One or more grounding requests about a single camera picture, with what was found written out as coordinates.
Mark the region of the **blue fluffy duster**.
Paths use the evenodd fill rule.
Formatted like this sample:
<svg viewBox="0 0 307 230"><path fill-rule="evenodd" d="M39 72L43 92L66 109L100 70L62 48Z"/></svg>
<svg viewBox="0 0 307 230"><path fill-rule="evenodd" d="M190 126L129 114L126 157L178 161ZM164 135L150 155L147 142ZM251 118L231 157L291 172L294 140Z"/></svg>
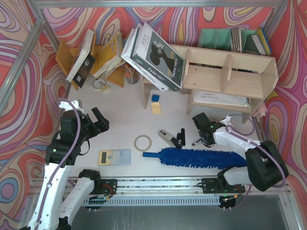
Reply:
<svg viewBox="0 0 307 230"><path fill-rule="evenodd" d="M143 157L158 158L161 164L187 168L246 167L246 160L235 152L201 149L165 148L160 152L143 152Z"/></svg>

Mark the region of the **beige masking tape roll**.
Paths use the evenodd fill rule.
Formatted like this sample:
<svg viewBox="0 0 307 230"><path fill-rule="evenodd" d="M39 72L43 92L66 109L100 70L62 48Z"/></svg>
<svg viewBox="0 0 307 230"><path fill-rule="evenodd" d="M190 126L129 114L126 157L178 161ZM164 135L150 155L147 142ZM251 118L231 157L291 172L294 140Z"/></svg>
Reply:
<svg viewBox="0 0 307 230"><path fill-rule="evenodd" d="M147 135L139 135L134 140L134 147L139 152L148 151L152 146L152 140Z"/></svg>

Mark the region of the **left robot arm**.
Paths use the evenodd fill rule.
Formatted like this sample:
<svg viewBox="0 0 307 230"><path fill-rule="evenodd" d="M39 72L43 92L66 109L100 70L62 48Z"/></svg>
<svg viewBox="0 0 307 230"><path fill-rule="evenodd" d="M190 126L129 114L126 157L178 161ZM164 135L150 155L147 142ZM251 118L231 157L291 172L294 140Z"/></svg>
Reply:
<svg viewBox="0 0 307 230"><path fill-rule="evenodd" d="M63 113L61 130L46 149L45 174L37 205L24 229L69 230L87 196L101 192L100 172L84 169L67 198L63 198L76 158L83 155L82 144L109 129L109 121L98 108L93 108L92 112L97 118L96 122L78 110L70 109Z"/></svg>

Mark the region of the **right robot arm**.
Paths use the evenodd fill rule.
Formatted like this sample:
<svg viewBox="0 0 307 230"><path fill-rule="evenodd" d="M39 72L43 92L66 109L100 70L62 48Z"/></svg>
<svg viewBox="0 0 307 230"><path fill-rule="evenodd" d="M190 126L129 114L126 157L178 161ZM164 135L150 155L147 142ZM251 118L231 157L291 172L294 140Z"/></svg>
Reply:
<svg viewBox="0 0 307 230"><path fill-rule="evenodd" d="M258 141L239 132L231 123L234 114L219 122L211 121L205 113L193 117L201 140L207 146L221 145L245 160L245 166L231 166L222 172L228 185L252 185L260 191L285 186L289 171L276 145L270 141Z"/></svg>

